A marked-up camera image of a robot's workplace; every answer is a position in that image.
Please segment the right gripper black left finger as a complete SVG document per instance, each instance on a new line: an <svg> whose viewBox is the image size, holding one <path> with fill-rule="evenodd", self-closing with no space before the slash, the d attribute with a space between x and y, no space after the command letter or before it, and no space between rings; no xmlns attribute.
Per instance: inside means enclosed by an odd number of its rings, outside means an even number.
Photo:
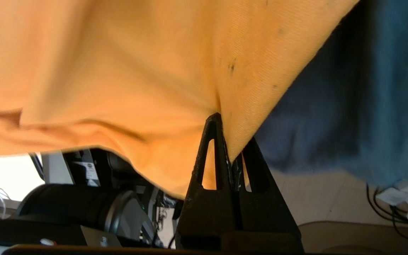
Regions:
<svg viewBox="0 0 408 255"><path fill-rule="evenodd" d="M206 166L214 168L215 190L203 187ZM175 234L176 248L219 248L220 235L233 229L234 221L225 220L233 212L230 170L222 118L216 113L205 122Z"/></svg>

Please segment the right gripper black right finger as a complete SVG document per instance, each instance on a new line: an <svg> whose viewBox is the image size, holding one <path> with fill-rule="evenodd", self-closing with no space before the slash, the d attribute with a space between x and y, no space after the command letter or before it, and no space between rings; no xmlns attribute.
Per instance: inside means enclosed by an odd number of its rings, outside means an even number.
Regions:
<svg viewBox="0 0 408 255"><path fill-rule="evenodd" d="M241 226L238 248L302 248L301 232L279 191L256 140L252 138L233 163L238 173Z"/></svg>

